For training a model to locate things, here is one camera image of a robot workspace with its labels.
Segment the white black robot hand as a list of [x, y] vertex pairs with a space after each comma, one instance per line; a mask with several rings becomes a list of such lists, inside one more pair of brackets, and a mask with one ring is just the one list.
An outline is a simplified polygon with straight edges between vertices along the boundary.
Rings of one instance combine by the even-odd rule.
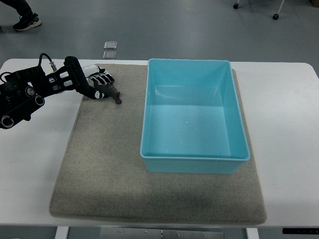
[[106, 69], [97, 65], [89, 65], [82, 68], [76, 57], [66, 57], [64, 66], [67, 71], [60, 74], [61, 78], [67, 79], [64, 85], [72, 86], [77, 92], [90, 99], [103, 99], [94, 88], [94, 82], [114, 85], [115, 80]]

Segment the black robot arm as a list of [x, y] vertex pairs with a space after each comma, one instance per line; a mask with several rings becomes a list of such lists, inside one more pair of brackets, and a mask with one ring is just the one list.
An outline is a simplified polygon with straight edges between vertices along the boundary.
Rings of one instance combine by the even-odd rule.
[[74, 90], [70, 79], [60, 77], [63, 68], [48, 75], [40, 65], [0, 75], [0, 127], [9, 129], [45, 104], [44, 98]]

